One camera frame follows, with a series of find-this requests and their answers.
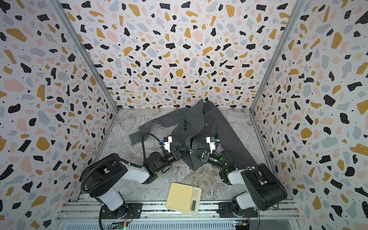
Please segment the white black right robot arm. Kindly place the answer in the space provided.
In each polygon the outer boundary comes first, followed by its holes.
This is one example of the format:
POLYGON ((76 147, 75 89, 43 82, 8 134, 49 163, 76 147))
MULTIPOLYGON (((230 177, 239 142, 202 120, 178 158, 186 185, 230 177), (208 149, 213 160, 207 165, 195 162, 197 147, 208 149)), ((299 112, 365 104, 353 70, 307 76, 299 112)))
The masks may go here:
POLYGON ((207 150, 190 150, 189 153, 202 163, 219 168, 219 176, 225 184, 246 185, 247 191, 234 196, 230 207, 220 209, 219 214, 243 217, 249 209, 265 211, 288 197, 285 187, 264 163, 241 169, 236 167, 229 150, 220 154, 207 150))

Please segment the dark grey zip jacket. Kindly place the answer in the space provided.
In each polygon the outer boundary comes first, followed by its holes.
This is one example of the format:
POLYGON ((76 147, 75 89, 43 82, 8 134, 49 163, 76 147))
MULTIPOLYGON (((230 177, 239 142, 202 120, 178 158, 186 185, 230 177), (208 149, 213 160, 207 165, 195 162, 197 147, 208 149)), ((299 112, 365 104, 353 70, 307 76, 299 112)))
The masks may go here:
POLYGON ((141 142, 144 134, 151 132, 154 123, 162 127, 176 126, 171 133, 172 148, 209 150, 206 137, 216 137, 224 150, 232 152, 236 167, 247 168, 257 165, 227 119, 210 101, 200 100, 191 108, 176 109, 146 122, 139 127, 139 131, 129 135, 131 143, 141 142))

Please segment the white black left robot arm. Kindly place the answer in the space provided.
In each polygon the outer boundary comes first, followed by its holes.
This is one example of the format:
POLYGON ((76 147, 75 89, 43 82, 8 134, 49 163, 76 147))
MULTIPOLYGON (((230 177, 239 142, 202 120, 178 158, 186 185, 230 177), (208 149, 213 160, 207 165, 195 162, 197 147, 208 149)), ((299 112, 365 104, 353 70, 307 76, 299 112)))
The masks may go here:
POLYGON ((163 152, 164 156, 157 151, 152 152, 143 165, 130 163, 112 153, 82 171, 80 190, 102 204, 101 213, 104 215, 119 219, 132 214, 114 186, 122 179, 148 185, 158 178, 157 172, 172 166, 184 153, 176 149, 164 149, 163 152))

